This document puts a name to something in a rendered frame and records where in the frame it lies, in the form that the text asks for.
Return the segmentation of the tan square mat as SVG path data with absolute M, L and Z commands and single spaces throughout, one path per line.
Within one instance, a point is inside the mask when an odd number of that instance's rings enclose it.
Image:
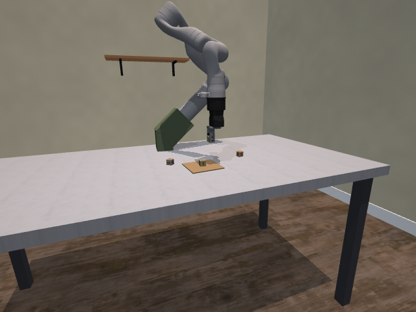
M 216 162 L 214 162 L 210 159 L 206 160 L 206 166 L 200 166 L 199 161 L 190 162 L 190 163 L 189 162 L 182 163 L 182 165 L 185 168 L 187 168 L 190 172 L 192 172 L 193 174 L 224 169 L 223 166 L 219 165 L 218 163 L 216 163 Z

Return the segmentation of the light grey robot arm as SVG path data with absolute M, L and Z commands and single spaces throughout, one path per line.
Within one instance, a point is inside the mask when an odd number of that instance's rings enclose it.
M 198 93 L 207 92 L 207 85 L 225 85 L 225 89 L 229 86 L 229 79 L 219 66 L 219 63 L 228 58 L 228 49 L 222 42 L 190 27 L 179 9 L 170 1 L 157 13 L 155 23 L 167 35 L 184 42 L 188 57 L 207 74 L 200 89 L 179 109 L 191 121 L 207 104 L 206 98 L 197 98 Z

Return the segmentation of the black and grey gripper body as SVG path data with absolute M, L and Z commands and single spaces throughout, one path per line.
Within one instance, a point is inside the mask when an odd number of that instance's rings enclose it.
M 197 98 L 207 99 L 209 111 L 209 125 L 212 127 L 224 126 L 224 110 L 226 109 L 226 89 L 224 84 L 208 84 L 207 92 L 200 92 Z

